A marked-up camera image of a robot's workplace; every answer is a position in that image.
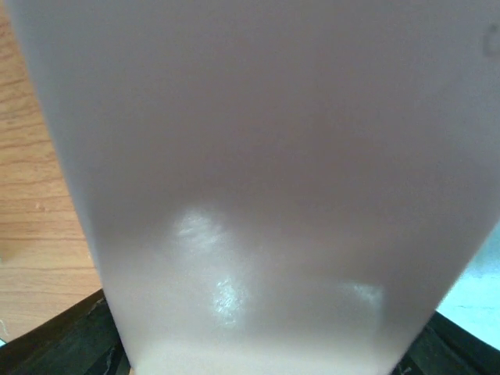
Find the pink glasses case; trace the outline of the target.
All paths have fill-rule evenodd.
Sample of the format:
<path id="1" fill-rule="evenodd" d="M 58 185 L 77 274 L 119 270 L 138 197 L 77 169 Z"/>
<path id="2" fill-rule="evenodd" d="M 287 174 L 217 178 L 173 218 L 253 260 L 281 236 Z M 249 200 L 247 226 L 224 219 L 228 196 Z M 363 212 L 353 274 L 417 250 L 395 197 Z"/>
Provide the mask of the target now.
<path id="1" fill-rule="evenodd" d="M 138 374 L 388 374 L 499 220 L 496 1 L 9 1 Z"/>

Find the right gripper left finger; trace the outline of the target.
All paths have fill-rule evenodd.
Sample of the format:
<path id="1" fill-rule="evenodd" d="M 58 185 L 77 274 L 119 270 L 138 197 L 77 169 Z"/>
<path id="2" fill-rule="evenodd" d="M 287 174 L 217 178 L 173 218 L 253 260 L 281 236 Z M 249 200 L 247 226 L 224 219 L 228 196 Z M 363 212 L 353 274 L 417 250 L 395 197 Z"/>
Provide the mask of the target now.
<path id="1" fill-rule="evenodd" d="M 102 290 L 1 347 L 2 374 L 128 374 Z"/>

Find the light-blue cleaning cloth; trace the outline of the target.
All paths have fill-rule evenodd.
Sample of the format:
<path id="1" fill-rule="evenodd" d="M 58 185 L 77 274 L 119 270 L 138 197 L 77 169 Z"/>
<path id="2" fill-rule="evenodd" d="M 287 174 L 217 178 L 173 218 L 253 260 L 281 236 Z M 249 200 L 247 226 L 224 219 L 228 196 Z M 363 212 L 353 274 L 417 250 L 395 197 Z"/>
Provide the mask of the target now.
<path id="1" fill-rule="evenodd" d="M 499 348 L 499 229 L 491 232 L 437 311 Z"/>

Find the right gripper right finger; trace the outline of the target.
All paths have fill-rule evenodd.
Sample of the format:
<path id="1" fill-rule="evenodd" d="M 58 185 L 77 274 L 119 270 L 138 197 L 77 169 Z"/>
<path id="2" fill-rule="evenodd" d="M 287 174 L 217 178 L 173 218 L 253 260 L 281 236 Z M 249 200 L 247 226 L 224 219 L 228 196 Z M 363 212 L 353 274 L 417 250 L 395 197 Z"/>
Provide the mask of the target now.
<path id="1" fill-rule="evenodd" d="M 499 350 L 435 312 L 392 373 L 498 375 Z"/>

